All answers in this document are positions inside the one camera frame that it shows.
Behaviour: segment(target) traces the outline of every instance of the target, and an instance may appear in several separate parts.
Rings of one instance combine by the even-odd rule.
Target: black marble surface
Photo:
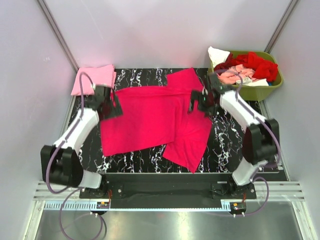
[[[180,70],[182,69],[116,69],[115,90],[128,87],[165,86],[167,74]],[[208,69],[195,68],[195,71],[202,81]],[[249,104],[257,112],[260,112],[258,102],[250,101]],[[80,107],[81,98],[78,96],[75,99],[69,123],[74,119]],[[233,172],[242,158],[244,132],[230,114],[223,109],[220,109],[211,120],[212,128],[207,148],[196,172]],[[162,157],[165,147],[166,145],[160,145],[105,157],[102,154],[100,127],[96,126],[81,147],[79,158],[84,169],[97,173],[189,173],[187,168]],[[277,172],[278,170],[266,169],[262,171]]]

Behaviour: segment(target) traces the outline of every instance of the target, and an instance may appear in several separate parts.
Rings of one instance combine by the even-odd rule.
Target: pink clothing
[[[190,68],[169,74],[167,86],[129,87],[117,91],[123,115],[101,122],[103,155],[167,144],[163,157],[194,173],[207,147],[212,126],[197,106],[188,113],[191,90],[201,91],[202,88],[195,71]]]
[[[236,73],[238,73],[243,80],[246,77],[251,78],[253,82],[257,80],[253,77],[255,71],[252,68],[244,67],[243,64],[230,67],[228,71],[225,71],[221,73],[221,75],[218,75],[218,78],[223,84],[235,84],[237,80],[240,80],[240,77],[236,75]]]
[[[116,72],[113,65],[107,65],[103,67],[80,67],[75,76],[75,81],[71,92],[72,96],[81,95],[79,80],[81,72],[88,74],[95,85],[105,85],[112,88],[115,86]],[[89,79],[87,79],[86,76],[82,77],[82,88],[84,95],[93,95],[95,93]]]

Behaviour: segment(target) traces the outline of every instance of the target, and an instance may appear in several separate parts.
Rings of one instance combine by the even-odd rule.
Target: white enclosure wall
[[[273,54],[284,84],[266,101],[280,124],[280,141],[291,180],[300,181],[320,235],[320,1],[297,5]]]
[[[208,67],[207,49],[263,51],[290,0],[46,0],[80,67]]]
[[[36,1],[2,1],[0,22],[0,238],[20,240],[40,150],[59,137],[75,72]]]

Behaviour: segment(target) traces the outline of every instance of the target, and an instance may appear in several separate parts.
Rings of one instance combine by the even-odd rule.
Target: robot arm
[[[279,124],[276,120],[267,120],[256,112],[240,96],[236,99],[236,90],[231,85],[221,84],[216,74],[209,74],[204,82],[202,92],[192,91],[189,111],[198,101],[198,109],[207,116],[217,114],[219,107],[231,114],[244,130],[242,143],[242,160],[232,173],[227,191],[232,194],[242,192],[252,182],[259,168],[267,165],[278,150],[269,132],[261,122],[265,123],[279,141]]]
[[[50,183],[74,188],[105,188],[102,184],[103,177],[98,173],[84,170],[78,155],[82,144],[99,121],[122,114],[117,96],[113,94],[113,100],[111,99],[111,88],[97,85],[94,95],[85,100],[83,111],[78,110],[66,132],[52,146],[45,145],[41,149],[42,179],[46,181],[49,161],[54,158],[49,172]]]

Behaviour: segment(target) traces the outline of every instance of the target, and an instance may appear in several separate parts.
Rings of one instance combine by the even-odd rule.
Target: metal floor
[[[247,212],[259,207],[248,202]],[[83,211],[64,211],[64,226],[83,215]],[[302,235],[289,202],[269,202],[265,209],[248,217],[220,217],[225,212],[120,212],[103,215],[105,240],[302,240]],[[45,210],[36,240],[65,239],[59,230],[58,211]],[[100,221],[85,216],[71,224],[66,233],[75,240],[92,239],[100,229]]]

